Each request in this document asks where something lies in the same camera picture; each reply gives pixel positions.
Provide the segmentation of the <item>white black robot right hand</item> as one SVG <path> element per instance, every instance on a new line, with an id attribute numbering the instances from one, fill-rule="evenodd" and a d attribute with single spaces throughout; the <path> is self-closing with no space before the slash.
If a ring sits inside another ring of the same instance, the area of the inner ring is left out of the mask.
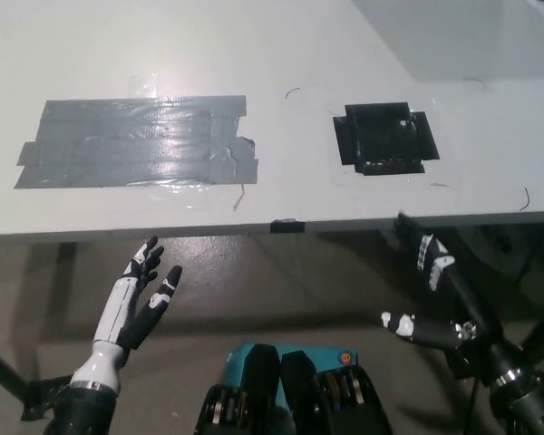
<path id="1" fill-rule="evenodd" d="M 527 374 L 529 366 L 521 350 L 505 338 L 497 315 L 468 283 L 444 243 L 404 213 L 398 214 L 393 226 L 415 257 L 427 289 L 453 297 L 461 315 L 434 320 L 385 311 L 381 313 L 383 328 L 408 343 L 454 353 L 487 387 L 498 388 Z"/>

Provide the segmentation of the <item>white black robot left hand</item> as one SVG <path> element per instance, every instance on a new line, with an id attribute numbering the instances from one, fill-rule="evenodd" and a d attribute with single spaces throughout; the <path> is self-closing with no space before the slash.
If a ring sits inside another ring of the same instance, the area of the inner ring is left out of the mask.
<path id="1" fill-rule="evenodd" d="M 164 248 L 152 237 L 133 255 L 114 283 L 92 339 L 92 353 L 70 380 L 73 389 L 91 389 L 118 395 L 120 371 L 132 350 L 138 349 L 158 324 L 175 294 L 182 274 L 174 266 L 149 301 L 137 307 L 147 284 L 158 273 Z"/>

